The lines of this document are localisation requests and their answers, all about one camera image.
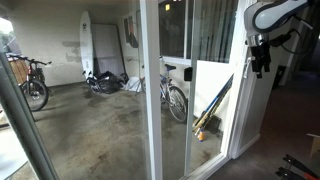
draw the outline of bicycle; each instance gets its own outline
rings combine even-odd
[[[49,89],[45,85],[45,77],[42,68],[39,68],[39,64],[46,66],[52,62],[44,63],[20,55],[9,55],[9,57],[28,62],[27,80],[20,85],[20,88],[28,102],[30,110],[33,112],[41,110],[48,102]]]
[[[176,66],[165,64],[166,76],[160,74],[160,100],[169,105],[169,109],[175,120],[183,123],[187,120],[187,98],[180,88],[172,84],[169,72],[177,69]],[[145,78],[141,78],[142,90],[146,92]]]

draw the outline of surfboard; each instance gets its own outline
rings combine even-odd
[[[84,11],[80,19],[80,50],[83,75],[86,79],[93,77],[93,44],[91,33],[91,20],[88,11]]]

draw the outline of bicycle handlebar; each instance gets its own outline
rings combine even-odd
[[[41,62],[41,61],[36,61],[34,59],[29,59],[28,57],[23,57],[23,56],[19,56],[19,55],[12,55],[12,54],[10,54],[9,57],[22,59],[22,60],[25,60],[25,61],[28,61],[28,62],[34,63],[34,64],[43,64],[45,66],[52,63],[51,61],[49,61],[47,63],[44,63],[44,62]]]

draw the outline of bicycle seat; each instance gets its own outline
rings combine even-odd
[[[176,66],[170,66],[169,64],[165,64],[166,68],[167,68],[167,71],[171,71],[171,70],[175,70],[177,69]]]

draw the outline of white surfboard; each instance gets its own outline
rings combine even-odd
[[[84,11],[80,20],[80,50],[83,75],[86,79],[93,77],[93,45],[91,33],[91,20],[88,11]]]

